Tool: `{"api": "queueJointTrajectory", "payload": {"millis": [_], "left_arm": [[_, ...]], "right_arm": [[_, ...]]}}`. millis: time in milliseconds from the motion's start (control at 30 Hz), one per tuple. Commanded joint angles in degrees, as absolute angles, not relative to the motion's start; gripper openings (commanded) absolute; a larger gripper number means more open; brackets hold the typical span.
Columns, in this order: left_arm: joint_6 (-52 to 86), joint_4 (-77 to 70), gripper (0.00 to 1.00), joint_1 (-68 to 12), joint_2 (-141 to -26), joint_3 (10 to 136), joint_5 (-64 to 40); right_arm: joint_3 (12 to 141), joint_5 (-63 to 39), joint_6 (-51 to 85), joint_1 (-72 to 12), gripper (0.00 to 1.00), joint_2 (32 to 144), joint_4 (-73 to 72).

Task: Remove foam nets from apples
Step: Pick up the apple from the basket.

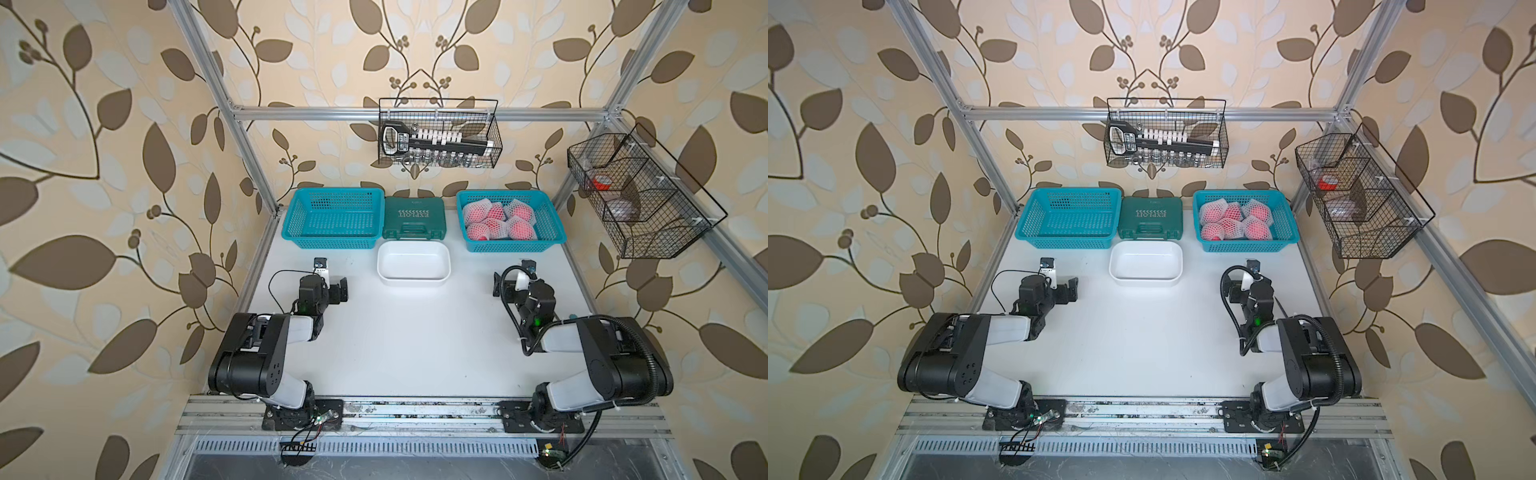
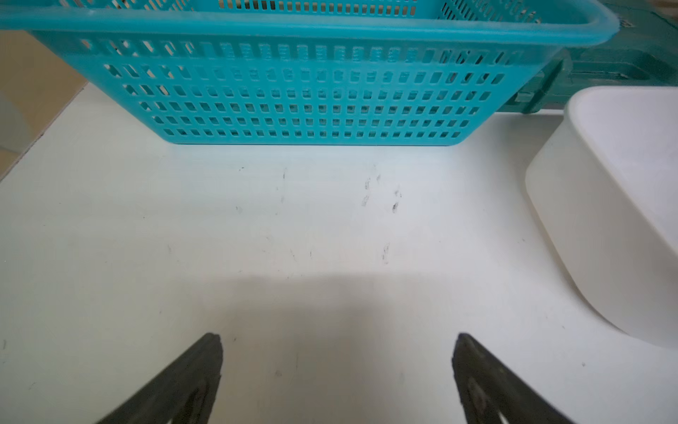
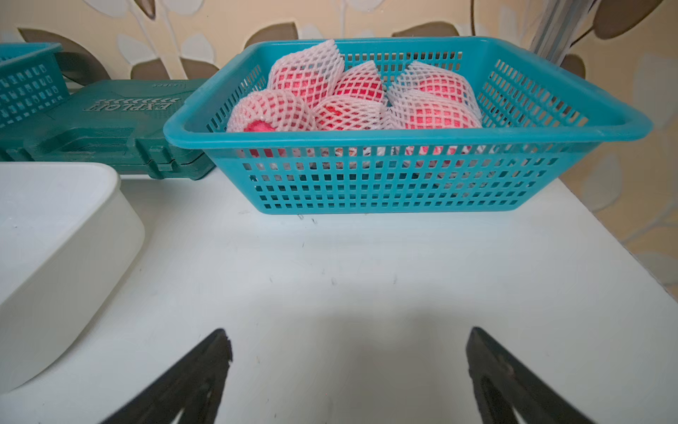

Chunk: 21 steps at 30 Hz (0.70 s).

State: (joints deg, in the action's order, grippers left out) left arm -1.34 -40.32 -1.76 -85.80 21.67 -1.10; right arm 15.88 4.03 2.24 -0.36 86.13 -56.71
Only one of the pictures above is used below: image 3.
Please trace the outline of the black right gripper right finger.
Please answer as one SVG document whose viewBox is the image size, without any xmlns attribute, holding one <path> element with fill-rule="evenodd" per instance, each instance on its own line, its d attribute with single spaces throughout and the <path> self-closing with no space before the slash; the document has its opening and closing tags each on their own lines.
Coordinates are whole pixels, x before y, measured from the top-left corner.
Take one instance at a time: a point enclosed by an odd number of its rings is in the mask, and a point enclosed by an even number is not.
<svg viewBox="0 0 678 424">
<path fill-rule="evenodd" d="M 484 329 L 471 329 L 466 357 L 482 422 L 593 423 Z"/>
</svg>

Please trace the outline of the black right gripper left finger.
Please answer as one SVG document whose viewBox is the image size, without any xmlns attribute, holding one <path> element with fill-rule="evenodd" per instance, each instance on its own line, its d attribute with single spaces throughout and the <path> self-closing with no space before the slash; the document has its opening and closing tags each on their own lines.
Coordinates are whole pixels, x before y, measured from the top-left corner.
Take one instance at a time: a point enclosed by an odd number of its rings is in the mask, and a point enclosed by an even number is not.
<svg viewBox="0 0 678 424">
<path fill-rule="evenodd" d="M 129 401 L 106 423 L 213 423 L 233 351 L 225 330 L 214 330 Z"/>
</svg>

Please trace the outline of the red apple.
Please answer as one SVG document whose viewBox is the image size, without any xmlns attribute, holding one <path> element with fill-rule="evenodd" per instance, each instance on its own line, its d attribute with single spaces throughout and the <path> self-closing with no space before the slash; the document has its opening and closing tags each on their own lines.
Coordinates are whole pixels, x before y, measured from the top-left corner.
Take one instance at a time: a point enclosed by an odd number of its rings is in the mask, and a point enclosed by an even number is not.
<svg viewBox="0 0 678 424">
<path fill-rule="evenodd" d="M 393 130 L 479 129 L 469 106 L 430 93 L 407 90 L 390 101 L 385 128 Z"/>
<path fill-rule="evenodd" d="M 228 133 L 297 133 L 318 131 L 311 107 L 289 90 L 254 91 L 232 109 Z"/>
</svg>

